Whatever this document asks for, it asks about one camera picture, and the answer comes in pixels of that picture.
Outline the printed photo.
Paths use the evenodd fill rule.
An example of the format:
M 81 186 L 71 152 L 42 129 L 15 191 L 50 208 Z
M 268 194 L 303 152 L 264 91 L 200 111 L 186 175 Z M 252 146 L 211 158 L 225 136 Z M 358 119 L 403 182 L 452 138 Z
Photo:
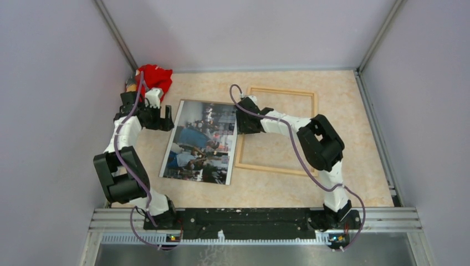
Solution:
M 236 143 L 234 105 L 181 100 L 159 176 L 229 185 Z

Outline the wooden picture frame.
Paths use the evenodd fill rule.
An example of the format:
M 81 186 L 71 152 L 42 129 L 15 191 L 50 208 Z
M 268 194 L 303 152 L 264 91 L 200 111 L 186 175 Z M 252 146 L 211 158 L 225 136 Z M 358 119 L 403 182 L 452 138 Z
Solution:
M 270 94 L 285 94 L 285 95 L 297 95 L 297 96 L 305 96 L 311 98 L 311 115 L 314 117 L 318 114 L 318 96 L 314 92 L 309 92 L 306 90 L 288 90 L 283 88 L 270 88 L 270 87 L 262 87 L 262 86 L 251 86 L 247 90 L 247 94 L 251 94 L 252 92 L 263 92 L 263 93 L 270 93 Z M 252 165 L 242 162 L 243 158 L 243 151 L 245 147 L 245 135 L 241 136 L 241 146 L 237 148 L 236 151 L 236 158 L 234 162 L 234 166 L 237 168 L 242 168 L 245 170 L 253 170 L 253 171 L 263 171 L 263 172 L 272 172 L 272 173 L 281 173 L 281 174 L 290 174 L 290 175 L 297 175 L 297 176 L 306 176 L 304 171 L 294 170 L 294 169 L 287 169 L 287 168 L 279 168 L 279 167 L 269 167 L 269 166 L 260 166 L 260 165 Z

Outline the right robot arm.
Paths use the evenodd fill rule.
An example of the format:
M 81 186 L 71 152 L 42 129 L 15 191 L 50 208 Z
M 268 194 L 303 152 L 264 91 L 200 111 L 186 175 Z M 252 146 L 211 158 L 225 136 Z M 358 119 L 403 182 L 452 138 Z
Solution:
M 310 224 L 321 231 L 342 228 L 350 219 L 352 191 L 344 184 L 342 164 L 345 144 L 324 115 L 313 118 L 290 116 L 272 108 L 259 109 L 255 96 L 246 96 L 236 106 L 237 130 L 240 134 L 273 133 L 290 138 L 294 152 L 304 170 L 317 170 L 318 177 L 308 176 L 324 191 L 323 211 Z

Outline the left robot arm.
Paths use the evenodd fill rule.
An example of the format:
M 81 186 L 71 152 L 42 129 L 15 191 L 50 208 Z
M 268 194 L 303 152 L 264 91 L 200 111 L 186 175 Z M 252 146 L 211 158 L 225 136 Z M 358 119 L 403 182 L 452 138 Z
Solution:
M 94 156 L 93 164 L 109 203 L 131 204 L 144 212 L 145 229 L 171 229 L 178 215 L 168 196 L 151 188 L 149 176 L 135 150 L 143 129 L 171 131 L 172 108 L 165 107 L 161 116 L 164 92 L 152 88 L 145 94 L 128 91 L 120 95 L 121 106 L 115 114 L 114 131 L 103 153 Z

